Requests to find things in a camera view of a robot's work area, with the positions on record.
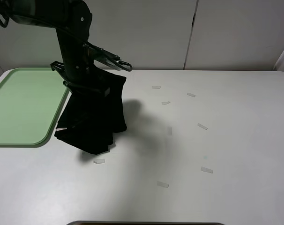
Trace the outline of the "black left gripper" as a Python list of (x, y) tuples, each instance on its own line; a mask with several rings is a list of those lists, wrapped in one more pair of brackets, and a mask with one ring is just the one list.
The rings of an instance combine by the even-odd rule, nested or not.
[(93, 61), (87, 59), (87, 48), (84, 42), (88, 41), (89, 30), (80, 29), (69, 35), (59, 29), (56, 30), (62, 62), (54, 61), (50, 64), (52, 71), (56, 71), (63, 78), (63, 85), (71, 93), (78, 95), (95, 95), (106, 97), (110, 94), (110, 88), (93, 88), (71, 82), (92, 82), (93, 75), (90, 74), (89, 67), (93, 66)]

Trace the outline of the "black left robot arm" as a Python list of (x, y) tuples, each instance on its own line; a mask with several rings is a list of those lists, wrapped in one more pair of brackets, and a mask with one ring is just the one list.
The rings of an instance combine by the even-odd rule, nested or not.
[(9, 20), (18, 24), (54, 28), (63, 62), (51, 69), (60, 74), (64, 85), (82, 95), (107, 96), (109, 85), (94, 65), (98, 48), (88, 42), (92, 14), (82, 0), (0, 0), (0, 26)]

